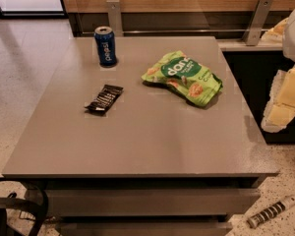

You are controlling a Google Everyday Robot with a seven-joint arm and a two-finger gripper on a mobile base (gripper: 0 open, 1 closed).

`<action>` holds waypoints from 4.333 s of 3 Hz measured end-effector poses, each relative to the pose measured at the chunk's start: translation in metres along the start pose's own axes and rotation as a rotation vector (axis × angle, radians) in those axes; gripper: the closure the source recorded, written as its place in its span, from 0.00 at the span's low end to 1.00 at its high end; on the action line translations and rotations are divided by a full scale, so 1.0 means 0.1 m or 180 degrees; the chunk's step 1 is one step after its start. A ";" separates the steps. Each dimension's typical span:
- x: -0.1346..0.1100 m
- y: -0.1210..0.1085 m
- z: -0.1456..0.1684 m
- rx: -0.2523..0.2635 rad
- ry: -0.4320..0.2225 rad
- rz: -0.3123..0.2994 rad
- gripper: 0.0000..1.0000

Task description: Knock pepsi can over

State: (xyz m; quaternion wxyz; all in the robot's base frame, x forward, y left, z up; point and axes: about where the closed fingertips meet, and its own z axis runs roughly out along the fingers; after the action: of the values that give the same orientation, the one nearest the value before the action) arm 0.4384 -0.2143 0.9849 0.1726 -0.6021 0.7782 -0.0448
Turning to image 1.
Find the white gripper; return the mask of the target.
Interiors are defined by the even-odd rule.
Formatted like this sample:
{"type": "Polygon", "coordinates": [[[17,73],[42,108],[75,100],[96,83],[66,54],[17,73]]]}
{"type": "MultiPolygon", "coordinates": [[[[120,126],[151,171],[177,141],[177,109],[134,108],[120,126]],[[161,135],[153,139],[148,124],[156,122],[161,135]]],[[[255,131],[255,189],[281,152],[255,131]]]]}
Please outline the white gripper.
{"type": "MultiPolygon", "coordinates": [[[[295,62],[295,9],[288,20],[285,18],[267,30],[262,40],[282,42],[283,55],[295,62]]],[[[277,133],[285,129],[294,118],[295,65],[287,72],[278,70],[274,76],[261,126],[266,132],[277,133]]]]}

